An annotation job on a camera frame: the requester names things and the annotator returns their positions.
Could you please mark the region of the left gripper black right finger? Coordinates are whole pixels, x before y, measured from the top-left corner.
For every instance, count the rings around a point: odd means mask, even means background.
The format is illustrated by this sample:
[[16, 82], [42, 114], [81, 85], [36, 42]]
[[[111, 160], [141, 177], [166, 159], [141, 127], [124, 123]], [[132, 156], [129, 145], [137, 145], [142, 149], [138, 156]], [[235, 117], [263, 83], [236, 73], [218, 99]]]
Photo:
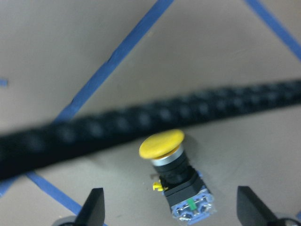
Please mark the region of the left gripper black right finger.
[[249, 186], [237, 188], [236, 213], [242, 226], [273, 226], [278, 220]]

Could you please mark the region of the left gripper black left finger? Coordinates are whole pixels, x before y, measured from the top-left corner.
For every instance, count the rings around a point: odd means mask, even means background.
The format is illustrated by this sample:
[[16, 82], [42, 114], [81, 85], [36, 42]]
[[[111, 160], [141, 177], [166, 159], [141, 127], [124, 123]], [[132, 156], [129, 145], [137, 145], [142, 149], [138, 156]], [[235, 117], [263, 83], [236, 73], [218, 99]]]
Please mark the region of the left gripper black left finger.
[[103, 226], [105, 202], [103, 188], [91, 190], [86, 202], [75, 219], [75, 226]]

